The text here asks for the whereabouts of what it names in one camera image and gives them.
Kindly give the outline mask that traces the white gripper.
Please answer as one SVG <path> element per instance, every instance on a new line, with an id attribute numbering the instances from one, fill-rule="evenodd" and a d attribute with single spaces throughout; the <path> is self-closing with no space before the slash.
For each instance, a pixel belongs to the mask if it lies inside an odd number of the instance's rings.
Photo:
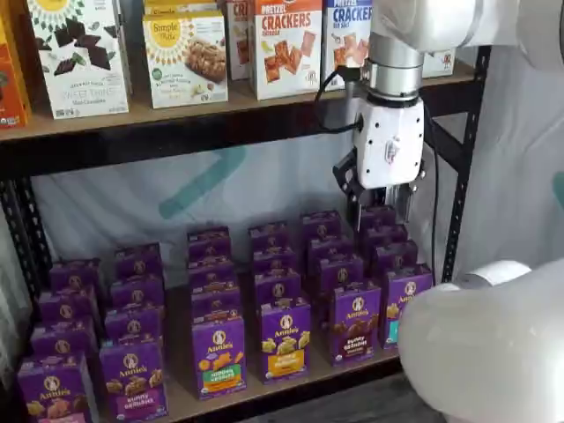
<path id="1" fill-rule="evenodd" d="M 354 148 L 332 168 L 346 197 L 347 220 L 360 221 L 365 189 L 401 184 L 397 210 L 401 219 L 409 219 L 418 184 L 427 176 L 425 168 L 419 170 L 425 131 L 423 100 L 383 105 L 355 98 L 351 115 L 362 121 L 362 129 L 353 132 Z"/>

